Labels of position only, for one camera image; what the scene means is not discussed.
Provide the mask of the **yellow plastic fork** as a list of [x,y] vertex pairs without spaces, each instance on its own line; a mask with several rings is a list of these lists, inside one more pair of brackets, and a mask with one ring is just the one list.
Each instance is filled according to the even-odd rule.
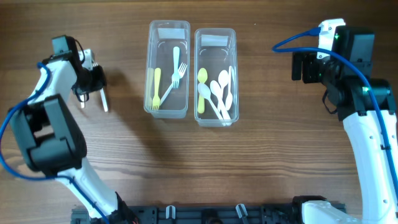
[[152,99],[152,109],[158,110],[160,107],[160,98],[159,98],[159,84],[161,78],[161,69],[156,68],[154,70],[154,97]]

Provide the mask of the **white spoon bowl up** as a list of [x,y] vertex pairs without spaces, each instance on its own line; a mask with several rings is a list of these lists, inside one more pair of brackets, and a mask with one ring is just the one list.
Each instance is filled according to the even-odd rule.
[[[229,73],[226,70],[222,70],[218,76],[218,83],[220,84],[221,87],[221,96],[223,96],[224,93],[224,87],[226,87],[229,84]],[[227,97],[225,99],[225,107],[227,110],[229,110],[230,105],[229,105],[229,94],[227,94]]]

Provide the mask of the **thick-handled white spoon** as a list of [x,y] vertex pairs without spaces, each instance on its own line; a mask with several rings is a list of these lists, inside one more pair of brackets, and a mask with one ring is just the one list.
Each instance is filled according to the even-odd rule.
[[226,97],[226,101],[225,101],[225,106],[226,106],[226,110],[229,111],[231,109],[232,106],[232,102],[233,102],[233,94],[232,94],[232,84],[234,81],[234,69],[232,66],[229,66],[229,83],[228,83],[228,94]]

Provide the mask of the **pale blue plastic fork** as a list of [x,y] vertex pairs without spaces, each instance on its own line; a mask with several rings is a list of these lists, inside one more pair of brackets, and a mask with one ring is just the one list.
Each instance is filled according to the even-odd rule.
[[174,73],[172,74],[172,88],[178,87],[178,81],[180,79],[180,75],[178,73],[179,56],[180,48],[176,46],[173,48]]

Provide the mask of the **white spoon bowl down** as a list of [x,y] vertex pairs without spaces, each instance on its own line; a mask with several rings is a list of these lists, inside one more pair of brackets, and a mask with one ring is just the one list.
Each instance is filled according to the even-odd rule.
[[210,83],[210,91],[211,97],[209,100],[212,119],[211,126],[212,127],[227,127],[231,126],[231,117],[226,110],[226,107],[223,103],[222,92],[220,84],[216,81],[211,81]]

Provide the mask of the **thin white plastic fork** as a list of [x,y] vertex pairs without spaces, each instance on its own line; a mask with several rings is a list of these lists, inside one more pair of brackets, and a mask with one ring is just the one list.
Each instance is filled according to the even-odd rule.
[[169,93],[173,88],[178,88],[180,79],[183,78],[186,70],[187,70],[187,64],[181,63],[180,66],[178,67],[177,72],[172,74],[172,82],[168,87],[168,89],[166,90],[166,92],[164,93],[164,95],[162,96],[162,98],[160,99],[160,104],[162,104],[166,100],[166,98],[168,97]]

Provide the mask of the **yellow plastic spoon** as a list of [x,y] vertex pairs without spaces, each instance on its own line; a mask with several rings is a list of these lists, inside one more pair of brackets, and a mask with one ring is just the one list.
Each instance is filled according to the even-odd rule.
[[[197,78],[198,78],[198,81],[200,83],[205,83],[207,81],[208,73],[207,73],[205,68],[199,69]],[[204,97],[202,97],[201,94],[199,94],[199,97],[198,97],[198,113],[199,114],[203,114],[204,111],[205,111],[205,99],[204,99]]]

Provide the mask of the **thin-handled white spoon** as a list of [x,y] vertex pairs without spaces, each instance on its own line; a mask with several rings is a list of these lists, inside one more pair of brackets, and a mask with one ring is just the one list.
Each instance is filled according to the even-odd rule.
[[209,115],[210,115],[210,109],[208,109],[205,112],[204,116],[201,116],[201,123],[204,126],[207,127],[223,127],[223,126],[227,126],[227,124],[224,122],[224,119],[221,115],[221,113],[217,110],[215,104],[213,103],[213,101],[211,100],[211,90],[210,88],[205,85],[204,83],[199,83],[198,84],[198,92],[199,94],[204,97],[204,99],[206,99],[208,101],[208,103],[210,104],[211,109],[213,110],[216,118],[215,119],[210,119]]

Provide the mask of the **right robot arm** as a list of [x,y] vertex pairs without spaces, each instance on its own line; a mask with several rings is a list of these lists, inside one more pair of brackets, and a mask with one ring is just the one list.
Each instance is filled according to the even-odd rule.
[[361,187],[362,223],[397,222],[397,106],[388,81],[373,78],[374,32],[323,21],[305,32],[317,47],[294,47],[292,79],[321,83],[324,103],[343,123]]

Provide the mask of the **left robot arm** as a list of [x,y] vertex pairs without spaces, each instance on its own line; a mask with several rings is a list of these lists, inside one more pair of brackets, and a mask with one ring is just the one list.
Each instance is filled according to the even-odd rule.
[[67,107],[70,93],[80,103],[99,91],[108,110],[106,78],[92,51],[61,35],[52,39],[54,53],[37,64],[41,76],[30,97],[11,108],[1,131],[11,126],[22,157],[40,180],[56,180],[86,207],[91,223],[136,223],[120,196],[99,178],[86,154],[86,141]]

